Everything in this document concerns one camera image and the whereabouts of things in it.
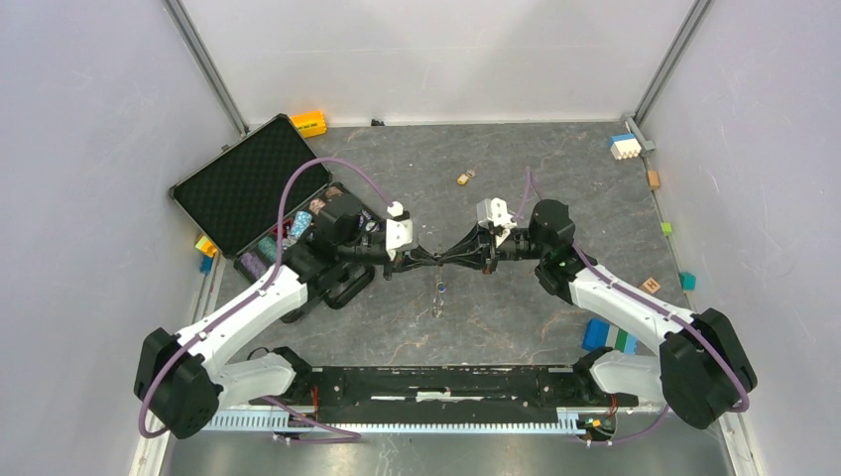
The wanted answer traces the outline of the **large metal keyring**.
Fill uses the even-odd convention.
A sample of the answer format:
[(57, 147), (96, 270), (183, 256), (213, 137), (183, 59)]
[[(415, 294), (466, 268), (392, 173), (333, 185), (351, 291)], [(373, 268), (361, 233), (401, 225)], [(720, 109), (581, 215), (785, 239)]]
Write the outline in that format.
[(445, 303), (445, 294), (447, 292), (447, 283), (442, 277), (435, 279), (433, 301), (431, 306), (431, 315), (433, 317), (441, 317)]

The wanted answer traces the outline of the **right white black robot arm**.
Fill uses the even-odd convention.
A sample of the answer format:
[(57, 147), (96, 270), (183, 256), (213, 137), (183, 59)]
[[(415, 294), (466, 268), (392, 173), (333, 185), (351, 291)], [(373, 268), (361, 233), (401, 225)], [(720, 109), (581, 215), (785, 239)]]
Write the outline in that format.
[(641, 356), (602, 347), (585, 356), (572, 389), (586, 405), (610, 394), (633, 395), (665, 403), (698, 429), (746, 412), (758, 378), (731, 320), (713, 307), (695, 312), (629, 285), (586, 255), (574, 233), (568, 207), (558, 200), (540, 200), (528, 226), (520, 227), (504, 200), (485, 199), (474, 228), (435, 259), (484, 274), (502, 261), (534, 260), (548, 294), (607, 319), (651, 350)]

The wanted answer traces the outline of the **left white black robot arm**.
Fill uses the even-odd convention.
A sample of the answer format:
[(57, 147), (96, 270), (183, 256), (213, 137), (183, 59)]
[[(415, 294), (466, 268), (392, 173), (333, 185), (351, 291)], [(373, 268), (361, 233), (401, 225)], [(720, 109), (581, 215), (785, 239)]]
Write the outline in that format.
[(361, 223), (363, 210), (348, 193), (325, 199), (301, 236), (280, 247), (277, 263), (245, 292), (178, 332), (158, 328), (145, 337), (134, 383), (142, 436), (170, 432), (184, 439), (228, 407), (274, 396), (294, 405), (309, 396), (310, 375), (278, 353), (230, 360), (270, 324), (323, 300), (347, 266), (392, 271), (416, 249), (411, 215), (399, 202), (369, 226)]

